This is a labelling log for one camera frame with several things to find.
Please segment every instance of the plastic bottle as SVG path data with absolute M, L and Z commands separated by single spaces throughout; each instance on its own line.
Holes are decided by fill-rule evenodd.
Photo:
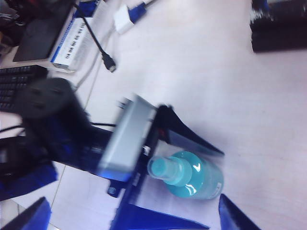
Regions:
M 224 185 L 216 165 L 187 151 L 167 158 L 152 157 L 147 169 L 151 177 L 163 180 L 172 194 L 182 198 L 213 199 Z

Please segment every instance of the bottle label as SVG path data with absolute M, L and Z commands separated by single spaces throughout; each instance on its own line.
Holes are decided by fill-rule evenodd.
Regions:
M 217 183 L 216 189 L 215 189 L 214 193 L 211 195 L 211 197 L 209 199 L 212 199 L 216 195 L 218 195 L 218 193 L 220 192 L 221 188 L 222 188 L 222 183 L 220 183 L 220 182 Z

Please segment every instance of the keyboard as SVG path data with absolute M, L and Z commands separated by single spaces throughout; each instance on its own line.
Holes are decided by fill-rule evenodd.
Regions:
M 48 70 L 38 65 L 0 69 L 0 111 L 14 113 L 17 92 L 36 80 L 47 78 L 47 74 Z

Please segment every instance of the blue liquid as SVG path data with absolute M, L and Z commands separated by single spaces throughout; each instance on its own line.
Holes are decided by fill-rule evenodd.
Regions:
M 181 187 L 166 184 L 172 194 L 195 199 L 213 199 L 221 194 L 224 185 L 223 174 L 213 163 L 187 151 L 175 153 L 173 157 L 183 158 L 191 164 L 192 177 Z

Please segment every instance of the desk surface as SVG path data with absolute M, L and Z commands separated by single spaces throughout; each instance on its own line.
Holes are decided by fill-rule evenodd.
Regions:
M 224 172 L 223 193 L 262 229 L 301 230 L 307 225 L 307 51 L 254 54 L 250 7 L 246 0 L 157 1 L 134 28 L 113 38 L 118 69 L 100 68 L 86 110 L 95 122 L 114 122 L 117 101 L 133 93 L 173 105 L 225 152 L 212 159 Z M 92 75 L 78 92 L 83 104 Z M 5 127 L 16 118 L 1 113 L 0 119 Z M 161 145 L 158 154 L 174 151 Z M 62 168 L 50 222 L 61 230 L 108 229 L 119 202 L 106 194 L 108 181 Z M 145 184 L 140 206 L 220 229 L 218 199 L 182 200 L 158 180 Z

